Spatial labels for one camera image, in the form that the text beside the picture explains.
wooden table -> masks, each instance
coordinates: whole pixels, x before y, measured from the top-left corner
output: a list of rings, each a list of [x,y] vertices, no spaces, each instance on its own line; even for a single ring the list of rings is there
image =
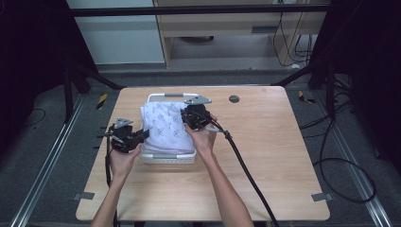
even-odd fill
[[[132,119],[139,130],[140,106],[154,93],[196,93],[213,100],[206,108],[231,133],[278,220],[325,220],[325,201],[311,195],[322,193],[304,140],[282,87],[146,87],[123,89],[109,126],[117,117]],[[229,96],[239,96],[232,103]],[[85,192],[92,200],[81,200],[77,218],[92,219],[107,191],[104,169],[106,139],[96,157]],[[235,157],[230,144],[219,133],[215,143],[218,161],[253,220],[270,220],[261,200]],[[221,220],[208,173],[200,157],[194,165],[149,165],[138,157],[118,203],[121,220]]]

person's right hand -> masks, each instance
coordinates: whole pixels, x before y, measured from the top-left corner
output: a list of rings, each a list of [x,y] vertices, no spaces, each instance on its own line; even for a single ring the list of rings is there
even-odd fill
[[[210,114],[212,118],[217,121],[216,117]],[[212,124],[207,125],[208,128],[214,128]],[[193,131],[187,124],[185,124],[185,130],[192,137],[194,147],[200,154],[200,157],[208,157],[213,153],[213,145],[215,144],[217,133],[214,131],[208,131],[201,129],[199,131]]]

white cloth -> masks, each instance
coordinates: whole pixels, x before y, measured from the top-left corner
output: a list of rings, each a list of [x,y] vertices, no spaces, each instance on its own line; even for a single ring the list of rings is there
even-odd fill
[[[141,107],[144,130],[149,138],[143,149],[168,153],[193,153],[195,148],[191,136],[185,131],[181,110],[183,102],[146,102]]]

plastic basket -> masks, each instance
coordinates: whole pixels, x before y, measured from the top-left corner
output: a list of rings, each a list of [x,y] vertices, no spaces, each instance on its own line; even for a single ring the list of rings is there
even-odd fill
[[[151,94],[148,96],[148,102],[151,101],[182,101],[198,96],[198,94],[188,93],[168,93],[168,94]],[[197,151],[193,153],[174,154],[163,153],[153,150],[142,149],[139,157],[145,164],[194,164]]]

wall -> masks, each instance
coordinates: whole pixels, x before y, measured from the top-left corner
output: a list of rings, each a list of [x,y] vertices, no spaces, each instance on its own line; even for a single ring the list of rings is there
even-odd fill
[[[71,9],[152,7],[151,0],[67,0]],[[155,16],[80,17],[95,64],[164,63]]]

